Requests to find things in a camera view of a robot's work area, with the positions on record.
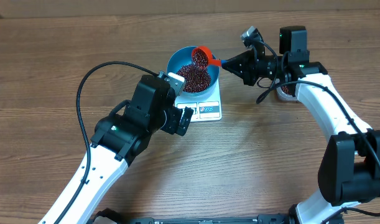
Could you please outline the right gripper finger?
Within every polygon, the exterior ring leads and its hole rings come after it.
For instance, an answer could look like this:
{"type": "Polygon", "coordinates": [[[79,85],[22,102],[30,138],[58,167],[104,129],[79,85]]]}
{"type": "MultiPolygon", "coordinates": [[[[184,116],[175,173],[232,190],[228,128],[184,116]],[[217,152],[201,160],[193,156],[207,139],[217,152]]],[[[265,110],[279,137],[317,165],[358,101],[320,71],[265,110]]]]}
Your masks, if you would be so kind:
{"type": "Polygon", "coordinates": [[[237,56],[222,61],[222,67],[239,67],[254,61],[254,51],[247,50],[237,56]]]}
{"type": "Polygon", "coordinates": [[[242,79],[244,83],[248,82],[248,77],[246,75],[246,72],[244,72],[242,69],[236,68],[236,67],[234,67],[234,68],[233,67],[227,67],[227,66],[222,66],[222,69],[236,75],[237,77],[242,79]]]}

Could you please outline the red beans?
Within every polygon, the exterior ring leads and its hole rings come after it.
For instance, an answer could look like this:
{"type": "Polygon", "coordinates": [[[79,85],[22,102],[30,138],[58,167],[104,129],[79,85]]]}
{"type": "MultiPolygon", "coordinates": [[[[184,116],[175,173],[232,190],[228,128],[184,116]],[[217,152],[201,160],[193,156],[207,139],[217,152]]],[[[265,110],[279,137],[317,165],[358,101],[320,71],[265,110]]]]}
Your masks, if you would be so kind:
{"type": "Polygon", "coordinates": [[[186,79],[186,85],[183,89],[187,93],[199,93],[205,91],[211,84],[211,76],[207,68],[197,67],[193,62],[183,65],[177,72],[186,79]]]}

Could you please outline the red measuring scoop blue handle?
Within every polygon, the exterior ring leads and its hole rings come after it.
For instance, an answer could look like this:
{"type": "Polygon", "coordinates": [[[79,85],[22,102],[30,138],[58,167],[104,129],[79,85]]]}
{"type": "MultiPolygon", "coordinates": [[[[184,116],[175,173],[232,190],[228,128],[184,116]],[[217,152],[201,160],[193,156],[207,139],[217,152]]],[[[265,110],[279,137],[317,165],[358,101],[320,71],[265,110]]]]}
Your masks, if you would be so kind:
{"type": "Polygon", "coordinates": [[[206,69],[208,66],[221,67],[226,61],[213,57],[211,50],[206,46],[198,46],[192,50],[192,62],[199,68],[206,69]]]}

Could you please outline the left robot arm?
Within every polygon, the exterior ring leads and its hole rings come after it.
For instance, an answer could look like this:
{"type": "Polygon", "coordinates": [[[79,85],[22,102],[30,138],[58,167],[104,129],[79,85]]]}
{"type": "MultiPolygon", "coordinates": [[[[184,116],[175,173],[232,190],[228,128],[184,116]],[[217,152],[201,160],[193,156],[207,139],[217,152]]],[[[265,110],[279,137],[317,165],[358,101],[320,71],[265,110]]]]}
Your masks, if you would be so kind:
{"type": "Polygon", "coordinates": [[[41,222],[86,223],[156,131],[185,135],[193,110],[174,106],[185,83],[184,77],[172,72],[143,75],[132,99],[98,121],[89,152],[41,222]]]}

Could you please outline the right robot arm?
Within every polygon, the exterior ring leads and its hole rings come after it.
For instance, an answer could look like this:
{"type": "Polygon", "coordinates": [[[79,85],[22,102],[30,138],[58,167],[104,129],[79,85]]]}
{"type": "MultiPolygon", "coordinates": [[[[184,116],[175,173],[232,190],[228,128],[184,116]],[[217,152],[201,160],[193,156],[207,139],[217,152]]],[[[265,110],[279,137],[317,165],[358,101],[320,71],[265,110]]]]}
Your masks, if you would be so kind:
{"type": "Polygon", "coordinates": [[[380,198],[380,130],[375,130],[346,104],[327,70],[310,61],[304,26],[282,27],[279,51],[250,27],[241,40],[246,51],[222,62],[224,70],[253,86],[263,78],[270,90],[285,87],[312,114],[327,148],[318,170],[318,189],[285,215],[259,215],[259,223],[342,223],[347,212],[380,198]]]}

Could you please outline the white digital kitchen scale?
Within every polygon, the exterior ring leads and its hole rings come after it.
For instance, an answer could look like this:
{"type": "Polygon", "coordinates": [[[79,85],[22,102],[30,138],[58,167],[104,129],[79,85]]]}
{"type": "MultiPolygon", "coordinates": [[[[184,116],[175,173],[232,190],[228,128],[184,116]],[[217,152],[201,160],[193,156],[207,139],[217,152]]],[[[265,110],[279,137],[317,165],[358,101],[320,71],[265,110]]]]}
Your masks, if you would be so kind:
{"type": "Polygon", "coordinates": [[[191,122],[219,121],[222,118],[219,79],[203,94],[183,92],[175,100],[175,106],[193,110],[191,122]]]}

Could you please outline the blue metal bowl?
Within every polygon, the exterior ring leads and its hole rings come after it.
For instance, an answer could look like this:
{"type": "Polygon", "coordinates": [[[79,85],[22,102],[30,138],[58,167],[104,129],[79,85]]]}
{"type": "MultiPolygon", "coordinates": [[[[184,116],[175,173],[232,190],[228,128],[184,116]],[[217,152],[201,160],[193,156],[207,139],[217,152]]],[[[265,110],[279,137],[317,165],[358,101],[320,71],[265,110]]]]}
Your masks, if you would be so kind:
{"type": "MultiPolygon", "coordinates": [[[[176,53],[171,56],[168,65],[167,65],[167,72],[173,72],[176,73],[183,65],[188,65],[192,63],[192,50],[195,48],[195,46],[190,47],[184,47],[180,50],[178,50],[176,53]]],[[[209,87],[211,87],[215,82],[216,79],[219,78],[220,69],[217,66],[208,66],[207,67],[208,73],[211,76],[211,84],[209,87]]]]}

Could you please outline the clear plastic bean container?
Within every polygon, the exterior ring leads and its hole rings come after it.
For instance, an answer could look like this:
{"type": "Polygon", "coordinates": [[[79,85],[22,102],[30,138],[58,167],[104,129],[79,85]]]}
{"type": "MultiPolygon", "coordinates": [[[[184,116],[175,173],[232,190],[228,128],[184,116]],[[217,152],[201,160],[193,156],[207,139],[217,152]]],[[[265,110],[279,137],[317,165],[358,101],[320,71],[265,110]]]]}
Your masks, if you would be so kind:
{"type": "Polygon", "coordinates": [[[277,96],[281,101],[298,102],[297,98],[292,96],[286,86],[276,88],[277,96]]]}

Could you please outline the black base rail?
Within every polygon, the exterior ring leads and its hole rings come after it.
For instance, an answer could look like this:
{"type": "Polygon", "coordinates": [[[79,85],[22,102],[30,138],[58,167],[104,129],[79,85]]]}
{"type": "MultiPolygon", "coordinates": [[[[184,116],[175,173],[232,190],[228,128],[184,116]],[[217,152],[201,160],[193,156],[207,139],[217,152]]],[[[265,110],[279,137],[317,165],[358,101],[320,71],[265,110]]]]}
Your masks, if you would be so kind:
{"type": "Polygon", "coordinates": [[[124,218],[112,209],[106,208],[96,213],[87,223],[129,223],[129,224],[295,224],[295,219],[286,214],[262,214],[256,217],[225,218],[174,218],[155,219],[151,217],[124,218]]]}

